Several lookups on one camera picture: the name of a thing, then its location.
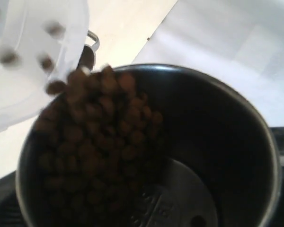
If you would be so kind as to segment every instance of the white surface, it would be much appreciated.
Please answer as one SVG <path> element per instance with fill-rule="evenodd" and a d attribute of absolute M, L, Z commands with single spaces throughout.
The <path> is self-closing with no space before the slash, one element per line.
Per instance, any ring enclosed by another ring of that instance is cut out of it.
<path fill-rule="evenodd" d="M 113 66 L 130 64 L 176 1 L 88 0 L 89 29 L 101 42 L 96 68 L 108 62 Z M 16 169 L 22 144 L 34 120 L 35 117 L 0 133 L 0 178 Z"/>
<path fill-rule="evenodd" d="M 179 0 L 134 63 L 208 73 L 245 96 L 270 126 L 284 126 L 283 6 L 277 0 Z"/>
<path fill-rule="evenodd" d="M 0 47 L 9 47 L 21 57 L 19 67 L 0 65 L 0 130 L 5 130 L 36 115 L 50 101 L 44 85 L 77 66 L 89 12 L 87 0 L 0 0 L 0 12 Z M 66 29 L 60 40 L 44 31 L 52 20 Z M 37 60 L 43 53 L 56 63 L 51 75 Z"/>

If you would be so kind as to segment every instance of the white plastic container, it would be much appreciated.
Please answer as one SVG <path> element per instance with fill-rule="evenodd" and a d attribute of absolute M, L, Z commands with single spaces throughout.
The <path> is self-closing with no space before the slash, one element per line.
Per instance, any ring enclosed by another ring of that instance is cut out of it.
<path fill-rule="evenodd" d="M 45 32 L 49 21 L 65 27 L 61 39 Z M 88 27 L 87 0 L 0 0 L 0 47 L 11 47 L 21 57 L 20 67 L 0 65 L 0 131 L 36 115 L 51 101 L 44 86 L 76 68 Z M 42 53 L 56 63 L 50 75 L 37 60 Z"/>

